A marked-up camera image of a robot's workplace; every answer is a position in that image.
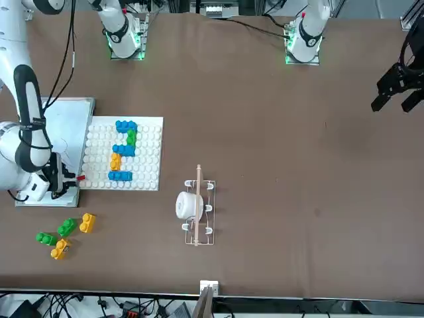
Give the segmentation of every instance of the cable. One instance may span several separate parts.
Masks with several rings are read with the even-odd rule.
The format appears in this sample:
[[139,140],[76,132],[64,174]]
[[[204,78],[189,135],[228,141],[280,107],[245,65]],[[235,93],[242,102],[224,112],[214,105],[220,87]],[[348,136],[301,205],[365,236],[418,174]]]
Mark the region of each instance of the cable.
[[115,297],[112,297],[112,299],[113,299],[113,301],[118,305],[118,307],[119,308],[123,308],[124,307],[124,304],[123,303],[119,303],[116,299],[115,299]]
[[276,6],[278,6],[280,3],[283,3],[283,5],[285,5],[286,4],[286,2],[287,2],[287,0],[279,0],[278,2],[276,2],[276,4],[275,5],[273,5],[268,11],[266,11],[265,13],[264,13],[264,15],[266,15],[266,14],[268,14],[269,12],[271,12],[272,11],[272,9],[273,8],[275,8]]
[[[71,78],[72,78],[72,76],[74,74],[74,64],[75,64],[74,18],[75,18],[75,10],[76,10],[76,0],[72,0],[72,4],[71,4],[71,17],[70,17],[70,23],[69,23],[68,38],[66,40],[66,49],[65,49],[65,53],[64,53],[64,58],[63,58],[62,63],[60,65],[59,73],[58,73],[58,75],[56,77],[56,81],[54,82],[52,91],[50,92],[50,95],[48,96],[48,99],[47,99],[47,102],[46,102],[46,106],[42,110],[42,114],[43,115],[45,114],[47,108],[49,108],[51,105],[53,105],[54,102],[59,98],[59,96],[62,94],[62,92],[68,86],[68,84],[69,84],[69,82],[70,82],[70,80],[71,80]],[[72,34],[72,71],[71,71],[71,74],[70,74],[70,76],[69,76],[66,84],[60,90],[59,94],[57,94],[57,96],[53,100],[53,102],[50,102],[50,100],[52,99],[52,96],[54,94],[54,91],[56,90],[56,87],[57,87],[57,85],[59,83],[60,76],[62,75],[66,58],[68,57],[68,50],[69,50],[69,45],[70,45],[71,34]]]
[[103,313],[104,318],[106,318],[106,312],[105,312],[105,308],[104,308],[104,302],[103,300],[101,300],[101,297],[99,296],[99,301],[97,302],[97,304],[99,304],[101,311]]
[[69,300],[72,299],[72,296],[69,296],[68,299],[66,299],[66,297],[64,298],[64,296],[62,296],[62,295],[59,296],[59,299],[62,300],[62,303],[60,303],[60,301],[59,301],[60,310],[58,312],[58,308],[56,308],[56,312],[58,312],[58,317],[60,317],[60,314],[61,314],[62,310],[65,309],[66,315],[68,316],[68,318],[71,318],[71,315],[68,312],[68,308],[66,308],[66,304],[69,302]]
[[14,199],[15,201],[17,201],[17,202],[25,202],[26,200],[28,200],[29,199],[29,196],[27,195],[26,197],[25,197],[25,199],[18,199],[17,197],[15,197],[13,194],[12,194],[12,192],[11,192],[11,190],[7,190],[7,193],[12,197],[12,199]]
[[154,300],[153,300],[153,307],[152,307],[152,311],[151,311],[150,313],[144,313],[144,315],[145,315],[145,316],[150,316],[151,314],[153,314],[153,311],[154,311],[154,304],[155,304],[156,302],[158,302],[158,303],[159,303],[159,301],[158,301],[157,299],[154,299]]
[[301,13],[303,10],[305,10],[307,6],[308,6],[308,5],[304,6],[302,9],[300,9],[300,11],[299,11],[298,13],[296,13],[296,16],[295,16],[295,17],[297,17],[298,15],[300,15],[300,13]]
[[134,307],[131,307],[127,311],[132,311],[133,309],[135,309],[137,307],[143,307],[143,310],[145,310],[153,301],[155,301],[155,299],[145,301],[144,303],[141,303],[140,305],[135,305]]
[[281,25],[278,23],[272,16],[270,16],[268,13],[264,13],[263,17],[269,18],[277,27],[284,28],[286,25]]
[[225,20],[225,21],[231,21],[231,22],[234,22],[234,23],[238,23],[240,25],[244,25],[245,27],[248,27],[248,28],[253,28],[254,30],[260,31],[260,32],[265,33],[265,34],[279,36],[280,38],[285,38],[287,40],[290,39],[290,37],[288,35],[278,34],[278,33],[274,33],[274,32],[271,32],[271,31],[267,31],[267,30],[258,28],[257,26],[248,25],[247,23],[244,23],[244,22],[241,22],[241,21],[237,21],[237,20]]
[[127,3],[127,7],[130,7],[130,9],[134,11],[134,13],[137,13],[137,10],[134,9],[134,7],[132,5],[129,5],[129,3]]
[[230,315],[227,316],[227,317],[235,318],[233,310],[226,303],[224,303],[222,301],[215,301],[215,303],[222,305],[223,307],[225,307],[230,312]]
[[165,308],[167,308],[167,306],[169,306],[172,302],[174,302],[175,300],[173,299],[173,300],[171,300],[169,303],[167,303],[166,305],[165,305]]

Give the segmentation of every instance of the lego brick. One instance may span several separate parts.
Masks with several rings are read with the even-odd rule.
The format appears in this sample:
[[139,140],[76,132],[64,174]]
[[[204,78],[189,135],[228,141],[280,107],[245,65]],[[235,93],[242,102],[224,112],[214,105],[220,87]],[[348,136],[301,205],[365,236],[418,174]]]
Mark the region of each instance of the lego brick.
[[137,141],[137,133],[134,132],[132,129],[129,129],[127,134],[127,144],[135,148],[135,142]]
[[35,236],[35,239],[45,245],[54,246],[58,242],[58,239],[51,234],[40,232]]
[[84,233],[91,233],[95,222],[95,215],[86,213],[82,216],[82,223],[79,225],[79,229]]
[[71,246],[70,241],[66,239],[61,239],[59,242],[56,243],[56,248],[50,252],[51,257],[53,257],[55,260],[61,260],[63,257],[65,257],[65,253],[69,250],[69,247]]
[[133,173],[130,171],[110,171],[107,177],[111,181],[132,181]]
[[117,153],[112,153],[111,156],[111,170],[120,170],[121,169],[121,158],[122,156]]
[[122,157],[135,157],[135,147],[131,146],[130,144],[127,145],[117,145],[114,144],[112,147],[112,151],[120,154]]
[[[127,134],[118,133],[115,129],[116,120],[123,119],[134,121],[138,127],[135,156],[121,158],[120,171],[132,172],[132,181],[129,182],[111,181],[108,178],[112,146],[127,145]],[[94,116],[85,140],[81,167],[85,180],[79,181],[80,189],[158,191],[162,127],[162,117]]]
[[61,237],[68,237],[77,227],[77,222],[74,219],[67,219],[58,228],[58,233]]
[[121,134],[127,133],[129,129],[137,132],[137,124],[133,121],[116,121],[115,127]]

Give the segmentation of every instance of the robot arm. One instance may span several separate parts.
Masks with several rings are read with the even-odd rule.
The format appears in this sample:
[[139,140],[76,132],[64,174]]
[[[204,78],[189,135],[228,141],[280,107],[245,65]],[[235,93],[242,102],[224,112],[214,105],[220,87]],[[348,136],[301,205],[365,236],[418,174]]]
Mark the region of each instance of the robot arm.
[[99,13],[112,51],[119,58],[129,58],[140,49],[136,41],[138,19],[131,13],[124,14],[119,0],[88,0],[93,10]]
[[299,62],[308,63],[317,55],[325,25],[331,14],[329,0],[309,0],[304,15],[296,18],[295,35],[288,52]]
[[20,119],[19,125],[0,124],[0,189],[41,199],[50,184],[36,172],[49,162],[52,145],[28,53],[23,5],[51,15],[62,10],[64,0],[0,0],[0,80],[9,88]]

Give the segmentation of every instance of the yellow building block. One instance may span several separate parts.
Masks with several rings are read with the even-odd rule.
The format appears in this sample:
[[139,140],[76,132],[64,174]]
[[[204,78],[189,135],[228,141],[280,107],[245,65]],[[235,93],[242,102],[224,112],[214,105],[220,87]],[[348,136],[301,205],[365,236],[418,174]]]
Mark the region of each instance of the yellow building block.
[[65,253],[69,250],[70,246],[71,246],[70,241],[63,238],[62,240],[56,243],[56,248],[52,250],[50,255],[55,260],[61,260],[63,259],[63,257],[65,257]]
[[112,153],[111,170],[117,171],[121,169],[121,155]]
[[81,232],[84,233],[91,233],[91,231],[93,230],[93,224],[95,221],[95,215],[86,213],[82,216],[82,223],[79,226],[79,229],[81,230]]

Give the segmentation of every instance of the brown table surface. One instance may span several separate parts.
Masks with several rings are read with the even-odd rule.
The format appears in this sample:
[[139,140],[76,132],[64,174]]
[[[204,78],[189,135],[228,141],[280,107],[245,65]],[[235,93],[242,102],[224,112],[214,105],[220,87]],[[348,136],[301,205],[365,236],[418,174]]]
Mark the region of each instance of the brown table surface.
[[[28,23],[43,95],[68,18]],[[64,96],[94,97],[95,115],[163,116],[160,191],[83,191],[77,209],[17,209],[2,193],[1,288],[198,293],[209,279],[225,295],[423,299],[424,108],[370,108],[399,21],[329,21],[319,67],[286,66],[281,39],[199,15],[159,14],[143,62],[110,61],[101,29],[77,12]],[[0,104],[16,120],[7,90]],[[197,248],[175,216],[196,164],[217,180],[216,244]],[[35,241],[86,212],[95,232],[73,236],[68,259]]]

